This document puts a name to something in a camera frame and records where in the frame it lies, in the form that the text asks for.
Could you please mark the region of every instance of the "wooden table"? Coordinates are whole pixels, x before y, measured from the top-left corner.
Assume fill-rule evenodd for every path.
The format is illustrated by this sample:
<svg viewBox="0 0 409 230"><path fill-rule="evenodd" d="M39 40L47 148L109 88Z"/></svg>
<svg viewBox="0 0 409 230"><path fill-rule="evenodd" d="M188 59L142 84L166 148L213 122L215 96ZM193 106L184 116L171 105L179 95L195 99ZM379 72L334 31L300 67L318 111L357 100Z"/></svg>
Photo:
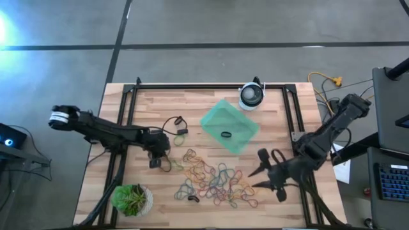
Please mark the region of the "wooden table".
<svg viewBox="0 0 409 230"><path fill-rule="evenodd" d="M306 131L315 131L321 125L320 114L312 84L296 83L298 99ZM100 117L116 122L121 101L123 84L108 84L102 101ZM266 173L247 178L259 165L257 150L280 149L286 158L293 156L289 140L288 124L284 110L281 90L266 89L266 97L261 105L251 112L243 113L260 125L260 131L250 141L240 156L230 153L209 134L204 132L199 120L220 100L226 99L238 108L237 89L140 89L133 117L133 124L161 127L171 116L183 116L189 124L189 134L182 146L174 146L170 137L172 152L170 158L180 161L189 148L192 148L204 161L212 166L224 162L228 167L243 171L244 179L251 185L267 179ZM293 103L290 97L291 110ZM125 110L124 121L128 111ZM166 126L176 131L173 123ZM93 146L89 158L103 152L101 146ZM142 184L153 192L153 208L143 217L118 215L116 227L305 227L300 192L297 187L286 187L287 200L280 203L275 193L265 188L255 188L255 199L259 204L251 208L245 202L238 202L238 208L228 203L220 206L211 199L201 199L200 203L176 200L174 193L185 181L181 171L162 172L149 169L147 152L131 146L128 149L127 164L123 184ZM85 219L100 199L105 183L109 153L92 162L86 169L74 224ZM346 222L343 204L339 195L334 170L330 162L315 172L320 196L328 207L343 222ZM315 219L311 198L308 198L311 215ZM109 205L106 222L109 222L112 205Z"/></svg>

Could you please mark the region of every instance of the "gray floor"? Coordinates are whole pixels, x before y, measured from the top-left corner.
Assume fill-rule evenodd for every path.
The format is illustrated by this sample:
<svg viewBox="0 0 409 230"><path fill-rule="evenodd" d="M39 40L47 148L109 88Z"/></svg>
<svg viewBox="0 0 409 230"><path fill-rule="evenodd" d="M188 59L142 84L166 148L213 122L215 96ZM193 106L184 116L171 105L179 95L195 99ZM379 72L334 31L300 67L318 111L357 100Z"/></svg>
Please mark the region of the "gray floor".
<svg viewBox="0 0 409 230"><path fill-rule="evenodd" d="M0 45L113 45L124 5L125 0L3 0ZM398 0L135 0L123 43L396 42L409 41L408 25ZM408 53L409 47L123 50L113 82L136 77L242 82L256 75L267 82L304 82L309 72L319 71L344 77L347 86L370 79L372 68L393 66ZM72 223L89 144L74 132L51 130L50 108L72 104L98 111L111 56L111 50L0 51L0 122L28 128L52 158L53 174L52 182L24 177L5 229ZM314 85L322 80L314 77ZM361 94L371 84L337 89L328 97ZM326 88L334 86L328 82ZM353 141L376 131L374 109L350 127ZM29 142L25 149L33 151ZM362 196L369 184L366 169L365 157L354 159L351 183L339 184L348 222L356 226L370 216Z"/></svg>

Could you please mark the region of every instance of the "green translucent container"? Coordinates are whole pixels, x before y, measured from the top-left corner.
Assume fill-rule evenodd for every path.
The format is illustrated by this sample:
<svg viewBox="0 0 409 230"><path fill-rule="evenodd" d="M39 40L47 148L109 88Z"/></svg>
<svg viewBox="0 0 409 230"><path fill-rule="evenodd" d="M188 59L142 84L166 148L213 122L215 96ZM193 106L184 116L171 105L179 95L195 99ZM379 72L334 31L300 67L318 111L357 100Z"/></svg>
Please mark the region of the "green translucent container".
<svg viewBox="0 0 409 230"><path fill-rule="evenodd" d="M257 123L221 100L200 120L203 130L212 135L230 152L239 155L250 139L260 129ZM222 137L222 132L230 132L231 137Z"/></svg>

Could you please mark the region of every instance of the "black and white object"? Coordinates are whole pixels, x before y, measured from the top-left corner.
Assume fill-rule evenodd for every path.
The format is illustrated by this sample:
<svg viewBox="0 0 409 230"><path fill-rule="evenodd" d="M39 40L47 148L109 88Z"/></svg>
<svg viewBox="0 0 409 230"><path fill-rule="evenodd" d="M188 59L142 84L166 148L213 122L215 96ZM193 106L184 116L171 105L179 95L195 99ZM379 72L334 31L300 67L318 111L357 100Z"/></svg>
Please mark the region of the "black and white object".
<svg viewBox="0 0 409 230"><path fill-rule="evenodd" d="M68 123L69 115L65 112L52 112L50 121L60 121L63 123Z"/></svg>
<svg viewBox="0 0 409 230"><path fill-rule="evenodd" d="M238 90L240 92L238 99L239 106L246 111L252 111L263 101L266 83L264 82L264 84L262 84L258 77L254 77L252 82L244 84L244 86Z"/></svg>

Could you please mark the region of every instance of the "blue keyboard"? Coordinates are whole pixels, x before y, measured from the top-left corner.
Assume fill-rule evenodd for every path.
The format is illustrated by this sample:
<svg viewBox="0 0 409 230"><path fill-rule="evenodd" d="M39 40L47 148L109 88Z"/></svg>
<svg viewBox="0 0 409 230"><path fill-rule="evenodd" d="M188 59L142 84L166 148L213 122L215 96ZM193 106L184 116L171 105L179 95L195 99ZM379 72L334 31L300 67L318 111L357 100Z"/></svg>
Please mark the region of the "blue keyboard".
<svg viewBox="0 0 409 230"><path fill-rule="evenodd" d="M406 165L375 164L380 199L409 202L409 170Z"/></svg>

